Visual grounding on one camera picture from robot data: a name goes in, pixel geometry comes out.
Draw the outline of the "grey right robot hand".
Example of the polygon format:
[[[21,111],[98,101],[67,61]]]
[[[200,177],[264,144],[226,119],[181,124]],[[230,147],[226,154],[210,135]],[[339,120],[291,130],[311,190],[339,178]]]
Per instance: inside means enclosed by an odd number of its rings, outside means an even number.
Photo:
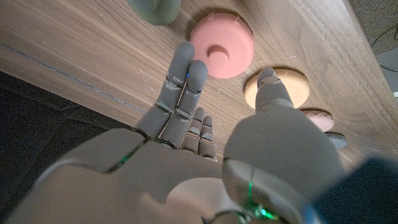
[[[319,223],[311,201],[344,174],[333,143],[266,68],[256,112],[235,127],[217,163],[212,120],[197,105],[207,68],[193,55],[181,43],[135,128],[62,156],[7,222]]]

